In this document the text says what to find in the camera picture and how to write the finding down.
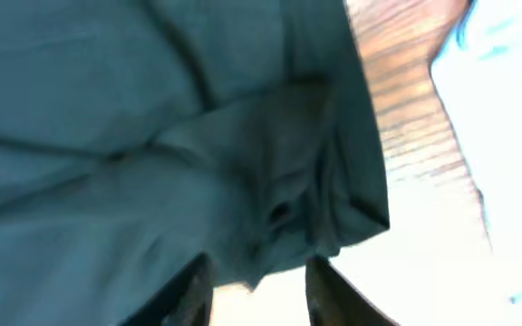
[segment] wrinkled fabric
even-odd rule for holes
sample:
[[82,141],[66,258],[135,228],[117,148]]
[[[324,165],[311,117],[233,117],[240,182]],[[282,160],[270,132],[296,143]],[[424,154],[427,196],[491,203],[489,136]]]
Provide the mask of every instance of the wrinkled fabric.
[[342,1],[0,0],[0,325],[112,325],[387,229]]

